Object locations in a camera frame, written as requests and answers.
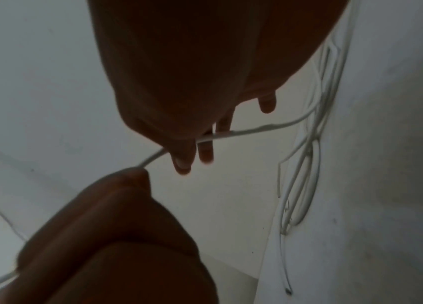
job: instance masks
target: finger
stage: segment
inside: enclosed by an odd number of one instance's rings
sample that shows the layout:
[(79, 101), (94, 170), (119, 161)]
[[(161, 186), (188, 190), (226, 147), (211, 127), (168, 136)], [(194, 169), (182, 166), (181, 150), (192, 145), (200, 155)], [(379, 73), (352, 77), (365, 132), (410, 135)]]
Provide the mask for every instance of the finger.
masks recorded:
[(181, 175), (189, 174), (197, 154), (197, 144), (195, 140), (179, 141), (169, 145), (167, 148), (170, 151), (175, 170)]
[(263, 113), (271, 113), (277, 107), (276, 92), (258, 98), (260, 109)]
[(145, 191), (126, 188), (60, 233), (10, 287), (8, 304), (42, 303), (96, 252), (116, 241), (155, 244), (199, 259), (193, 239)]
[(110, 193), (124, 187), (137, 187), (152, 194), (145, 169), (130, 168), (108, 175), (82, 191), (28, 241), (18, 255), (18, 270), (27, 267), (62, 231)]
[(95, 254), (47, 304), (218, 303), (202, 263), (156, 245), (115, 243)]
[(232, 127), (233, 114), (235, 113), (235, 107), (229, 110), (225, 116), (223, 116), (216, 124), (216, 132), (227, 132)]
[[(213, 127), (211, 127), (204, 135), (213, 134)], [(198, 155), (200, 160), (205, 164), (210, 164), (213, 162), (214, 152), (213, 152), (213, 141), (207, 141), (204, 143), (198, 144)]]

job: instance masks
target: hand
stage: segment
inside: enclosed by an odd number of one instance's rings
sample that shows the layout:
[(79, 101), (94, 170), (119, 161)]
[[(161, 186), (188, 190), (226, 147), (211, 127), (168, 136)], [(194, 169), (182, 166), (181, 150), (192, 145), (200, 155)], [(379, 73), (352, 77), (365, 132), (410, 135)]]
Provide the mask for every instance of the hand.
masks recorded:
[[(276, 89), (308, 61), (348, 0), (88, 0), (120, 114), (187, 174), (196, 138), (230, 129), (235, 107)], [(213, 144), (198, 145), (213, 161)]]
[(18, 257), (0, 303), (218, 303), (195, 242), (151, 197), (148, 173), (88, 187)]

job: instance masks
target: fingernail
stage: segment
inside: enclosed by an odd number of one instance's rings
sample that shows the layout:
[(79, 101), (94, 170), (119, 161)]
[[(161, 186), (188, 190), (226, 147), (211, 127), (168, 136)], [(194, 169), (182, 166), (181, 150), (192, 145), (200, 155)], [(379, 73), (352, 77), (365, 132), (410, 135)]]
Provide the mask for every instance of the fingernail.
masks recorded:
[(183, 169), (183, 170), (188, 170), (192, 167), (192, 166), (190, 166), (190, 164), (184, 162), (183, 160), (181, 160), (179, 158), (175, 159), (175, 163), (178, 167), (180, 167), (180, 169)]

